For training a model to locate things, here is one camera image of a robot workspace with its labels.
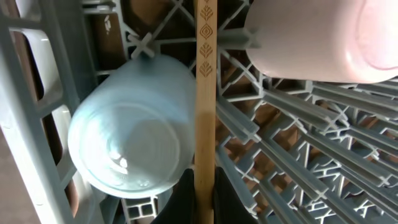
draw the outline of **dish rack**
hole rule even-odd
[[[98,68],[86,17],[102,14],[110,32],[115,24],[109,15],[117,15],[124,60],[170,54],[195,74],[195,54],[174,55],[167,47],[188,44],[187,52],[196,50],[193,3],[170,0],[163,21],[143,34],[125,23],[121,0],[16,3],[19,17],[2,6],[0,19],[0,98],[6,105],[0,121],[40,221],[124,223],[155,217],[171,190],[121,199],[124,218],[114,218],[119,199],[92,188],[69,157],[70,115],[112,73]],[[398,79],[328,84],[259,73],[244,53],[257,45],[256,32],[242,28],[250,3],[219,1],[226,7],[219,7],[225,12],[218,19],[216,160],[242,203],[259,223],[396,223]],[[176,15],[185,21],[177,28],[188,35],[161,35]],[[32,50],[44,89],[40,98],[32,97],[24,58],[14,48],[17,34],[26,37]],[[249,91],[230,94],[240,83]],[[261,120],[264,111],[275,115],[272,121]],[[57,165],[42,125],[49,114],[63,150]],[[279,138],[288,133],[295,138],[286,145]],[[71,180],[78,199],[75,210],[64,191]]]

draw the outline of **wooden utensil handle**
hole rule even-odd
[[[214,223],[217,0],[197,0],[195,192],[197,223]]]

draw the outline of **light blue cup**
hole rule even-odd
[[[190,70],[172,57],[127,62],[73,115],[68,145],[76,168],[117,197],[171,188],[192,162],[195,94]]]

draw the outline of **gray plastic dish rack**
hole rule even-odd
[[[163,45],[194,43],[194,37],[158,39],[177,11],[194,27],[192,13],[182,0],[171,0],[173,6],[158,28],[152,34],[139,37],[123,21],[121,0],[24,2],[35,4],[32,10],[40,12],[39,20],[31,19],[29,13],[22,18],[0,15],[0,122],[40,221],[43,224],[108,224],[155,217],[167,203],[171,190],[151,198],[121,199],[125,217],[115,219],[119,199],[103,200],[101,192],[80,177],[68,153],[55,165],[41,119],[60,108],[73,114],[98,84],[97,78],[112,73],[94,69],[95,56],[88,47],[90,39],[86,34],[85,15],[117,14],[124,56],[126,60],[134,60],[140,54],[150,57],[160,54]],[[249,6],[248,0],[242,0],[230,16],[219,21],[217,52],[219,96],[216,110],[229,135],[217,146],[216,162],[225,169],[242,203],[259,223],[397,223],[398,79],[372,85],[300,81],[295,89],[278,90],[283,80],[267,77],[251,63],[244,64],[229,53],[229,50],[257,45],[256,31],[226,29],[235,17],[247,12]],[[45,32],[58,69],[58,74],[50,78],[55,78],[59,85],[46,91],[38,101],[30,95],[10,35],[10,31],[24,33],[27,30]],[[223,85],[222,57],[239,68]],[[187,66],[195,73],[195,59]],[[224,96],[242,77],[251,82],[254,93]],[[246,114],[232,104],[247,100],[255,103]],[[260,127],[253,120],[257,109],[266,104],[282,114],[265,132],[258,134]],[[377,121],[371,128],[360,126],[362,121],[373,117]],[[274,141],[274,136],[292,126],[298,128],[300,137],[286,151]],[[65,139],[66,134],[63,132],[60,138]],[[238,139],[242,144],[254,141],[255,144],[233,162],[224,149],[231,139]],[[309,161],[313,148],[321,154]],[[262,179],[251,172],[259,154],[265,154],[275,164]],[[271,180],[280,175],[287,175],[292,181],[283,191],[277,192]],[[64,192],[72,179],[79,198],[75,216]],[[249,189],[247,180],[255,186]],[[255,209],[258,197],[268,203],[260,212]]]

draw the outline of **decorative pattern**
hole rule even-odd
[[[200,16],[204,18],[206,21],[213,15],[213,10],[207,5],[200,11]]]
[[[199,31],[199,34],[204,37],[206,40],[213,34],[213,30],[208,24],[205,24]]]
[[[200,65],[199,72],[204,76],[207,77],[210,72],[213,71],[213,68],[208,62],[203,62],[202,65]]]
[[[211,53],[213,53],[213,49],[210,47],[207,42],[205,42],[199,50],[200,54],[202,54],[205,58],[207,58]]]

